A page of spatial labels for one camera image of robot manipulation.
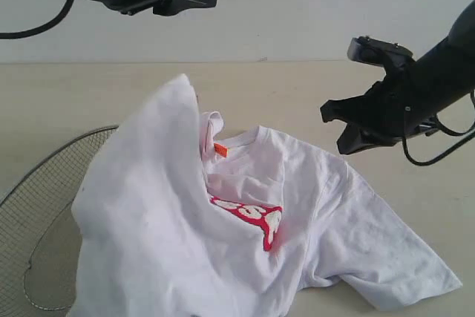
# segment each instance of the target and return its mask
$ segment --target mesh basket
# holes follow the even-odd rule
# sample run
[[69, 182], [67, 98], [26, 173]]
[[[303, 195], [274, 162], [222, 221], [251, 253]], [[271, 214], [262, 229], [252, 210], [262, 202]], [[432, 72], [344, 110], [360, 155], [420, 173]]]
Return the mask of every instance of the mesh basket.
[[89, 163], [116, 126], [71, 140], [0, 201], [0, 316], [65, 316], [81, 235], [71, 215]]

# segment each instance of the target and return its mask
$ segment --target t-shirt sleeve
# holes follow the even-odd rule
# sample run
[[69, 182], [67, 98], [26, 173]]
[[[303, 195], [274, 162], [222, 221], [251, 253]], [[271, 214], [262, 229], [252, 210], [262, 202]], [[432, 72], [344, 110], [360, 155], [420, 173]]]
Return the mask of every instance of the t-shirt sleeve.
[[340, 279], [379, 310], [462, 286], [444, 261], [343, 160], [318, 199], [304, 287]]

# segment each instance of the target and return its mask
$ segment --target white t-shirt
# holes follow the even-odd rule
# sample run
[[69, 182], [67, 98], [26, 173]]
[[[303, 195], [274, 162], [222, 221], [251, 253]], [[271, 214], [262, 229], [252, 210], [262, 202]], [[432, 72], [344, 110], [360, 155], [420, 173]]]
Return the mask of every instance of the white t-shirt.
[[181, 76], [102, 147], [72, 207], [70, 317], [279, 317], [341, 278], [389, 310], [461, 286], [343, 160], [264, 127], [224, 159], [222, 127]]

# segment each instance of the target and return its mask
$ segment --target red logo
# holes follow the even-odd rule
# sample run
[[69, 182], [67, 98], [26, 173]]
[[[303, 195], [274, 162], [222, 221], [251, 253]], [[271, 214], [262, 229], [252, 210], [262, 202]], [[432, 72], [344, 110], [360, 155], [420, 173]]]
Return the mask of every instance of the red logo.
[[212, 197], [211, 203], [231, 212], [236, 217], [253, 226], [259, 226], [264, 232], [264, 251], [270, 251], [282, 219], [282, 207], [242, 204], [221, 200], [218, 197]]

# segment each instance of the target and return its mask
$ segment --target orange tag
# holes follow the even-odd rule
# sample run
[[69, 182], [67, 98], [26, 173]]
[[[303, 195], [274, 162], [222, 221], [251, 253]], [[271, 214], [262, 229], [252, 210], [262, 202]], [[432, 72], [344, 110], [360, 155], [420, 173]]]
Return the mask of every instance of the orange tag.
[[221, 155], [222, 157], [228, 157], [228, 148], [225, 146], [222, 146], [221, 144], [215, 143], [214, 144], [214, 150]]

